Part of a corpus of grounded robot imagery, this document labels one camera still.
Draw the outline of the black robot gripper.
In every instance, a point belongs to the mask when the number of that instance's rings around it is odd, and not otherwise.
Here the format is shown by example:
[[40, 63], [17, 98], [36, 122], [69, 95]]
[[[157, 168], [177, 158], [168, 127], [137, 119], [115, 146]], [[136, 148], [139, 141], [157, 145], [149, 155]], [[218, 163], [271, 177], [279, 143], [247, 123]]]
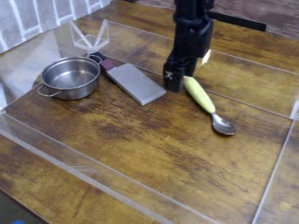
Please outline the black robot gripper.
[[194, 76], [198, 59], [203, 59], [211, 49], [214, 20], [208, 9], [214, 0], [173, 0], [175, 36], [172, 51], [163, 65], [164, 88], [180, 92], [184, 75]]

